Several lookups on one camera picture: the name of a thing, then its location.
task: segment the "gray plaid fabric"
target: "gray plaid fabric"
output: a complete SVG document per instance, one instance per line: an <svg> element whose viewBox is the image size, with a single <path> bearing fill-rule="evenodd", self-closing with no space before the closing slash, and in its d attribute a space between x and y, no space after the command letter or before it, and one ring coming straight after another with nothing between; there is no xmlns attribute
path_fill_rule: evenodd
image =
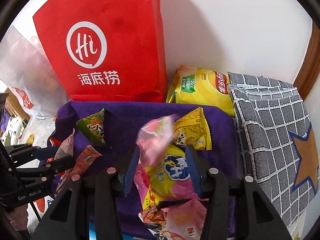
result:
<svg viewBox="0 0 320 240"><path fill-rule="evenodd" d="M243 88L241 85L233 85L233 84L228 84L228 89L239 89ZM270 87L270 88L248 88L248 89L243 89L241 90L243 93L246 93L246 95L250 99L265 99L265 98L271 98L275 97L278 98L279 96L284 96L284 90L287 90L285 88L281 87ZM297 90L294 91L289 91L288 93L286 92L285 95L292 95L293 93L298 93ZM243 165L244 165L244 173L245 174L252 174L252 164L251 164L251 158L248 155L248 143L246 140L246 136L244 133L244 129L240 127L241 120L238 118L238 114L235 116L235 124L236 124L236 131L238 135L238 143L237 143L237 148L239 148L240 154L243 159Z"/></svg>
<svg viewBox="0 0 320 240"><path fill-rule="evenodd" d="M272 78L256 77L250 75L236 74L228 72L230 83L242 85L243 88L265 88L265 87L277 87L293 88L292 84L286 83L281 80L275 80Z"/></svg>
<svg viewBox="0 0 320 240"><path fill-rule="evenodd" d="M299 157L288 132L306 136L308 111L296 88L263 92L228 88L245 171L260 184L288 227L314 198L309 181L292 192Z"/></svg>

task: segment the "blue gripper pad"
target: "blue gripper pad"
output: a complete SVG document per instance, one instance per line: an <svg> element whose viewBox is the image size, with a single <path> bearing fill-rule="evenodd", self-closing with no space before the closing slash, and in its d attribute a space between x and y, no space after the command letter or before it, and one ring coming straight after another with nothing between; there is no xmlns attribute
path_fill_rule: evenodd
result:
<svg viewBox="0 0 320 240"><path fill-rule="evenodd" d="M40 161L47 161L47 159L53 158L59 149L59 145L42 148L33 153L33 156Z"/></svg>
<svg viewBox="0 0 320 240"><path fill-rule="evenodd" d="M123 187L123 194L124 197L127 196L127 194L131 191L133 177L136 173L138 162L140 158L140 148L138 145L135 145L133 149L133 153L131 156L130 163L128 165L127 172L124 175L124 187Z"/></svg>
<svg viewBox="0 0 320 240"><path fill-rule="evenodd" d="M198 195L198 197L201 197L201 195L202 195L202 190L200 187L201 176L200 176L198 169L196 167L196 164L193 160L192 152L189 147L186 147L185 154L186 154L186 162L188 165L190 178L191 178L192 185L193 185L193 190Z"/></svg>

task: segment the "black cable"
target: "black cable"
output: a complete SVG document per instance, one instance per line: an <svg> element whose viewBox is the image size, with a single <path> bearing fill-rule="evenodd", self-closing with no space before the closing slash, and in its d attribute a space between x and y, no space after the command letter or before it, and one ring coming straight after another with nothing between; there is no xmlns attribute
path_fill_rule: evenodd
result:
<svg viewBox="0 0 320 240"><path fill-rule="evenodd" d="M9 154L7 153L7 150L5 149L5 147L4 147L4 145L2 144L1 140L0 140L0 151L1 151L1 153L3 154L4 158L7 160L8 164L10 165L13 174L14 174L15 177L17 178L19 184L20 184L21 187L22 187L23 192L25 193L27 199L29 200L29 203L30 203L33 211L35 212L35 214L36 214L36 216L37 216L37 219L40 221L40 220L41 220L41 217L40 217L40 215L39 215L39 213L38 213L38 211L37 211L37 209L36 209L36 207L35 207L32 199L31 199L31 197L29 196L29 194L28 194L28 192L27 192L27 189L26 189L26 187L24 186L24 184L23 184L23 182L22 182L22 180L21 180L20 175L18 174L17 169L16 169L16 167L14 166L14 163L12 162L11 158L9 157Z"/></svg>

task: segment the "green label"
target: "green label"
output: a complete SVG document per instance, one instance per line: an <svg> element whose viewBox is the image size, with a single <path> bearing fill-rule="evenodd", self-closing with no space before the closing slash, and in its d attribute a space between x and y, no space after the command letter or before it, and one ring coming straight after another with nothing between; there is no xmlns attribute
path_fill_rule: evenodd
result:
<svg viewBox="0 0 320 240"><path fill-rule="evenodd" d="M182 81L181 81L181 91L182 92L192 94L192 93L196 92L195 86L196 86L195 75L182 77Z"/></svg>

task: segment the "green snack package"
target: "green snack package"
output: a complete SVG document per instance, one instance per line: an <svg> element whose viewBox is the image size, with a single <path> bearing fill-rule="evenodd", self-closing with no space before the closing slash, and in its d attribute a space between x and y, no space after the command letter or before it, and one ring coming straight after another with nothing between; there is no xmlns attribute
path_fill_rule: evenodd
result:
<svg viewBox="0 0 320 240"><path fill-rule="evenodd" d="M105 146L103 121L104 121L104 108L96 114L85 117L77 122L80 132L90 140L93 145Z"/></svg>

